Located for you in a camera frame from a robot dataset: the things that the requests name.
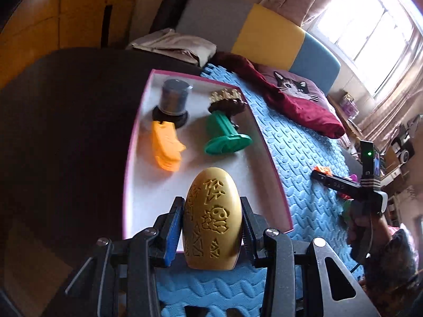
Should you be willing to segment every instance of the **blue foam mat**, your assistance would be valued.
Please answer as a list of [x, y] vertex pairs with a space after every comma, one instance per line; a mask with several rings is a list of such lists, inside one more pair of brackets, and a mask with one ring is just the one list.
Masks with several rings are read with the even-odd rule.
[[[346, 230], [340, 226], [341, 201], [336, 193], [312, 182], [315, 165], [329, 166], [339, 176], [348, 175], [344, 157], [336, 140], [317, 134], [269, 108], [264, 99], [237, 75], [223, 67], [208, 64], [202, 77], [233, 84], [242, 89], [263, 133], [282, 181], [291, 212], [294, 240], [324, 238], [347, 268], [356, 262], [350, 257]], [[302, 297], [301, 269], [296, 266], [296, 295]], [[362, 275], [359, 267], [354, 276]], [[187, 267], [183, 254], [170, 268], [157, 271], [159, 298], [166, 304], [162, 315], [184, 316], [185, 305], [209, 307], [207, 317], [226, 316], [236, 307], [244, 317], [259, 316], [263, 301], [266, 269], [257, 270], [242, 253], [234, 270], [196, 271]]]

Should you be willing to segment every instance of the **maroon blanket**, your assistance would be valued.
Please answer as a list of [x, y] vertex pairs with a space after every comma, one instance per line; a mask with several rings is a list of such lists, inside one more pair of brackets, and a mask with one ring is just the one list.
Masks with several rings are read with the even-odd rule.
[[340, 138], [345, 133], [341, 122], [331, 112], [311, 100], [283, 93], [277, 86], [267, 82], [248, 59], [227, 52], [217, 52], [211, 62], [254, 84], [270, 106], [292, 121], [329, 138]]

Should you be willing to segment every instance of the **screw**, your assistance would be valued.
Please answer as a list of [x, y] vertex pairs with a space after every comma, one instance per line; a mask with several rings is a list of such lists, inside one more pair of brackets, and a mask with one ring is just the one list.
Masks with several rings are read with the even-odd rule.
[[143, 232], [149, 236], [154, 236], [157, 234], [157, 230], [155, 228], [146, 228]]
[[99, 247], [104, 247], [105, 245], [109, 244], [109, 239], [105, 237], [101, 237], [97, 240], [96, 245]]
[[279, 230], [275, 228], [268, 228], [266, 229], [266, 235], [270, 237], [278, 236]]
[[317, 237], [313, 240], [313, 243], [317, 246], [317, 247], [324, 247], [326, 245], [326, 241], [323, 238]]

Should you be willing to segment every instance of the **orange plastic clip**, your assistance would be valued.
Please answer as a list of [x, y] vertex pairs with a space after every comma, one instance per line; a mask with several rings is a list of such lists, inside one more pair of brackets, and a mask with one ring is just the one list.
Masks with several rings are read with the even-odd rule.
[[332, 176], [332, 170], [330, 169], [330, 167], [315, 166], [314, 170], [317, 170], [323, 174]]
[[176, 137], [175, 124], [153, 121], [153, 152], [160, 168], [178, 171], [181, 165], [181, 151], [186, 149]]

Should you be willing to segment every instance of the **window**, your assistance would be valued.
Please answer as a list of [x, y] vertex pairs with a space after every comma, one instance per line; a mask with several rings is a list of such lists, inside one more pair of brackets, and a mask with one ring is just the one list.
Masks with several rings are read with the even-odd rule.
[[375, 95], [407, 48], [413, 24], [398, 0], [333, 0], [309, 32]]

